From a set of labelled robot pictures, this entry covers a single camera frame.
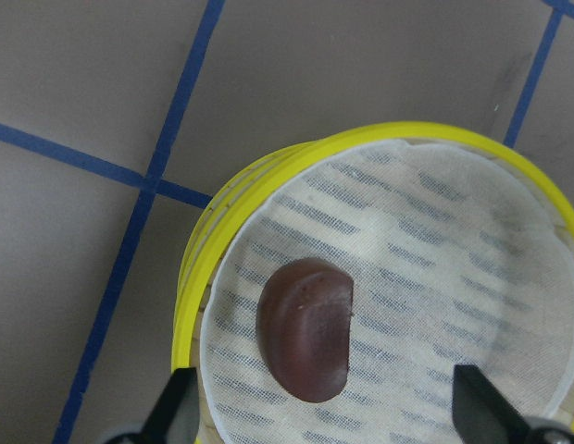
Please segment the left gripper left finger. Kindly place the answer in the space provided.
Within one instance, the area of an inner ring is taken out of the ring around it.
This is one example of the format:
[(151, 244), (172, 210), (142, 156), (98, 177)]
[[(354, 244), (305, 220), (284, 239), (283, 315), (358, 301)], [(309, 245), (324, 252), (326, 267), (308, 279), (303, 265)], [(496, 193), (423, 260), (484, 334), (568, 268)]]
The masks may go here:
[(200, 422), (197, 371), (178, 368), (170, 376), (139, 433), (140, 443), (195, 443)]

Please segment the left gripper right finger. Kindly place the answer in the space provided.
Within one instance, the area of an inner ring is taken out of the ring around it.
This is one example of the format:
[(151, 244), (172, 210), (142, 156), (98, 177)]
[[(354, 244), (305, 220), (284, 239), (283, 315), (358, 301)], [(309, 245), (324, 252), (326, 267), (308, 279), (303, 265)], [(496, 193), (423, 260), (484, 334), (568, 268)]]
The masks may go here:
[(452, 420), (463, 443), (537, 442), (535, 429), (473, 364), (454, 367)]

